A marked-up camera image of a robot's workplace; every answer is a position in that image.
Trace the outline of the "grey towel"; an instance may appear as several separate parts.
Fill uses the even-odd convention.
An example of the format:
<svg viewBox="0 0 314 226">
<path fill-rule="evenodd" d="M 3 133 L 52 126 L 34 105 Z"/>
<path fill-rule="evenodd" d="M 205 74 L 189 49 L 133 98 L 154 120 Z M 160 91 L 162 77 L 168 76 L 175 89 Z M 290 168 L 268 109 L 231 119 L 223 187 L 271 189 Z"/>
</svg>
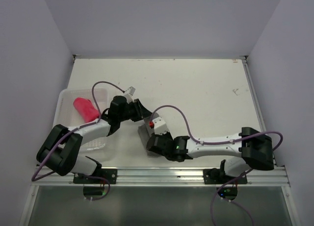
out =
<svg viewBox="0 0 314 226">
<path fill-rule="evenodd" d="M 153 131 L 151 130 L 149 126 L 149 122 L 150 122 L 150 118 L 149 117 L 145 118 L 143 120 L 143 124 L 141 124 L 138 127 L 137 132 L 139 134 L 140 140 L 142 142 L 144 150 L 146 151 L 147 156 L 152 157 L 152 158 L 157 158 L 160 156 L 159 154 L 156 154 L 152 151 L 147 150 L 147 142 L 153 133 Z"/>
</svg>

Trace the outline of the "pink towel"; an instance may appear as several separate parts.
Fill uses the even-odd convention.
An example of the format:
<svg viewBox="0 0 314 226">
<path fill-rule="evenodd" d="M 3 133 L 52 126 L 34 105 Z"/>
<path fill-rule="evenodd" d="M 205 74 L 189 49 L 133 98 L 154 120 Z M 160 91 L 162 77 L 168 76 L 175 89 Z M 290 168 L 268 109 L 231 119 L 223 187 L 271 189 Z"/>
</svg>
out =
<svg viewBox="0 0 314 226">
<path fill-rule="evenodd" d="M 89 99 L 78 97 L 74 100 L 73 106 L 85 123 L 89 123 L 99 118 L 99 112 Z"/>
</svg>

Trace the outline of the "clear plastic basket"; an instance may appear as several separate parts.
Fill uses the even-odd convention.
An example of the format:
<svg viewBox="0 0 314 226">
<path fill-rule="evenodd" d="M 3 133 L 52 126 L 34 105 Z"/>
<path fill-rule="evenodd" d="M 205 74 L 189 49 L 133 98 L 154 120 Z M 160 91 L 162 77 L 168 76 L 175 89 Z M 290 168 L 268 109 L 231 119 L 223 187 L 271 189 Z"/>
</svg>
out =
<svg viewBox="0 0 314 226">
<path fill-rule="evenodd" d="M 96 101 L 103 111 L 109 105 L 108 91 L 105 88 L 94 90 Z M 65 89 L 60 92 L 57 107 L 54 115 L 53 125 L 62 124 L 64 126 L 79 126 L 84 123 L 83 118 L 75 109 L 73 102 L 76 98 L 88 99 L 94 105 L 92 91 L 90 88 Z M 80 148 L 80 153 L 91 154 L 105 150 L 106 138 L 98 138 L 90 141 Z"/>
</svg>

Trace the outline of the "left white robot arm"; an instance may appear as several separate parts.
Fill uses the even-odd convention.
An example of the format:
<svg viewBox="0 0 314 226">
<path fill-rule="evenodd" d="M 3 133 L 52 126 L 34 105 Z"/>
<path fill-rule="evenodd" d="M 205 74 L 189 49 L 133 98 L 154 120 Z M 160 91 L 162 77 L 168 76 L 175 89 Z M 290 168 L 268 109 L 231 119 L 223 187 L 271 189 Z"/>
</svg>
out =
<svg viewBox="0 0 314 226">
<path fill-rule="evenodd" d="M 151 114 L 139 99 L 128 102 L 124 96 L 115 96 L 109 108 L 92 122 L 77 127 L 54 126 L 39 149 L 36 160 L 40 167 L 46 166 L 60 176 L 83 174 L 89 182 L 97 183 L 102 177 L 101 164 L 80 156 L 81 146 L 114 134 L 124 121 L 141 121 Z"/>
</svg>

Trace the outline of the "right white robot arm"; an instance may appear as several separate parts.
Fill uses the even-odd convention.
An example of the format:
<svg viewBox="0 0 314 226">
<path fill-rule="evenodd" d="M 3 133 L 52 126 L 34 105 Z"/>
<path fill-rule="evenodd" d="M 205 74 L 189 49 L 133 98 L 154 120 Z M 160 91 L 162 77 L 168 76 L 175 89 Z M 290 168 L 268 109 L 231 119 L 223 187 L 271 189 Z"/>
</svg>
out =
<svg viewBox="0 0 314 226">
<path fill-rule="evenodd" d="M 271 137 L 266 132 L 258 132 L 250 127 L 243 127 L 240 133 L 234 135 L 204 141 L 190 136 L 173 138 L 169 132 L 153 133 L 147 141 L 146 149 L 173 162 L 206 156 L 230 156 L 230 159 L 221 161 L 218 172 L 219 179 L 224 183 L 230 183 L 250 169 L 274 169 Z"/>
</svg>

